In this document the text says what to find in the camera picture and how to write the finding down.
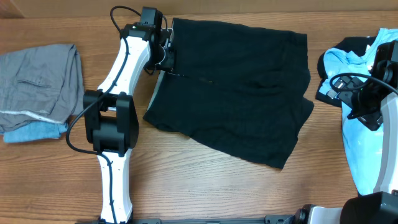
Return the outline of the black shorts with mesh lining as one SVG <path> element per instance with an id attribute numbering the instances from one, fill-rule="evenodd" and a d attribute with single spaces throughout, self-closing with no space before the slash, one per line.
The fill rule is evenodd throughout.
<path id="1" fill-rule="evenodd" d="M 314 104 L 306 34 L 173 21 L 176 63 L 144 119 L 212 149 L 282 169 Z"/>

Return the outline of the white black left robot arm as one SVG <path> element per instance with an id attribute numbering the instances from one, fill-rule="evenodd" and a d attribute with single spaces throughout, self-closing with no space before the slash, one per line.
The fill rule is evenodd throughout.
<path id="1" fill-rule="evenodd" d="M 86 138 L 101 167 L 103 206 L 99 223 L 130 223 L 129 161 L 139 135 L 133 94 L 144 70 L 171 72 L 173 30 L 156 8 L 143 7 L 139 21 L 119 28 L 120 49 L 97 90 L 83 96 Z"/>

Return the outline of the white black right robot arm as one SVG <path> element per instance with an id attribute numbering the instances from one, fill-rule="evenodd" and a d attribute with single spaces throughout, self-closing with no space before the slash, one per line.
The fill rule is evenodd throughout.
<path id="1" fill-rule="evenodd" d="M 266 216 L 264 223 L 397 223 L 397 41 L 381 44 L 366 81 L 360 73 L 330 79 L 331 89 L 370 130 L 383 127 L 382 157 L 372 194 L 349 199 L 341 208 L 304 205 L 293 215 Z"/>

